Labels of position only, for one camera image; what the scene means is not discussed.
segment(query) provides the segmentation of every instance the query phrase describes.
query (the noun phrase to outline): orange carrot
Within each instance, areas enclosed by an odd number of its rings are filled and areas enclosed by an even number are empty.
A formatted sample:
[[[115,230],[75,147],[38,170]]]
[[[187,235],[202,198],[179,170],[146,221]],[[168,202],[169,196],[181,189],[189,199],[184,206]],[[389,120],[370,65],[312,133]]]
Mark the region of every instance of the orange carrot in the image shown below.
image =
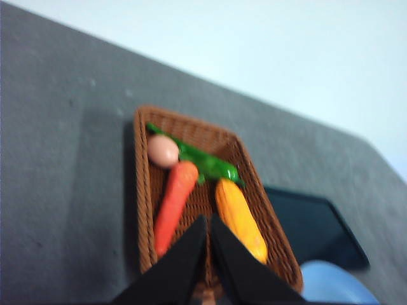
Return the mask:
[[[190,161],[181,161],[171,169],[165,196],[154,225],[155,250],[159,257],[170,247],[188,196],[198,180],[198,169]]]

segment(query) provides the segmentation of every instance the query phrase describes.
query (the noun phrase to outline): wicker basket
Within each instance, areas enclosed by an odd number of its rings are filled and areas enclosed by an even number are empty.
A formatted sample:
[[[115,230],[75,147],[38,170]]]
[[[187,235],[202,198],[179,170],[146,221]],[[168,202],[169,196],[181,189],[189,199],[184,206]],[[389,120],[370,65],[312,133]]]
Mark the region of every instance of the wicker basket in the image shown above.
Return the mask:
[[[152,122],[165,132],[226,160],[238,168],[239,175],[247,184],[243,188],[244,196],[268,247],[266,264],[300,292],[303,286],[300,267],[242,141],[234,133],[218,126],[151,106],[140,107],[134,114],[141,272],[144,273],[157,262],[153,223],[160,207],[168,175],[168,171],[162,170],[148,161],[147,141],[151,134],[146,131],[147,122]],[[210,218],[213,213],[217,212],[214,193],[215,182],[207,181],[204,185],[194,188],[188,198],[172,243],[181,237],[200,214]],[[205,274],[202,275],[202,281],[198,286],[215,291],[215,295],[219,295],[221,291],[219,279],[212,267],[209,239],[207,239]]]

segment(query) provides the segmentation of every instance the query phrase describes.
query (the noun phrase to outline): blue object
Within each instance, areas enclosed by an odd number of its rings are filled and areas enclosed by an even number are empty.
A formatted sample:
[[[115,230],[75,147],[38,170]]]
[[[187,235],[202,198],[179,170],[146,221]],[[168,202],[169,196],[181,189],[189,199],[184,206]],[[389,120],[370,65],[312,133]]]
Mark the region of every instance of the blue object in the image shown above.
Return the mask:
[[[304,277],[302,296],[307,301],[379,304],[360,281],[337,265],[310,261],[304,263],[301,270]]]

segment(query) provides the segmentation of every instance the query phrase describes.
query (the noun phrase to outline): gray tabletop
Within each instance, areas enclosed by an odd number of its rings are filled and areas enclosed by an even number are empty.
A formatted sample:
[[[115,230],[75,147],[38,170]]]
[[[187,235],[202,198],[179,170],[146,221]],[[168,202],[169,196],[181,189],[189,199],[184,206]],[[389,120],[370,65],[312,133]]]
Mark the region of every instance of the gray tabletop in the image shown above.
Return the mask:
[[[2,3],[3,301],[107,301],[137,278],[141,104],[227,127],[264,184],[331,199],[371,263],[355,275],[407,302],[407,187],[365,141]]]

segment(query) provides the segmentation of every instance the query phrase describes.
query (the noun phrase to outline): toy pea pod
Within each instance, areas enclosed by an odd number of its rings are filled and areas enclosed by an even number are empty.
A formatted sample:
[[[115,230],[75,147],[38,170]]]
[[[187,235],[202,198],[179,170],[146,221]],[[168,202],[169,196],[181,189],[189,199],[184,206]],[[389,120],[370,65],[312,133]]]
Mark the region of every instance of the toy pea pod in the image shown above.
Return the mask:
[[[170,134],[159,129],[152,123],[147,123],[147,129],[171,138],[179,148],[179,159],[188,160],[195,164],[199,171],[198,183],[204,183],[205,179],[219,180],[221,178],[229,179],[241,186],[245,183],[240,179],[237,168],[229,162],[223,161],[211,154],[184,143],[183,141],[171,136]]]

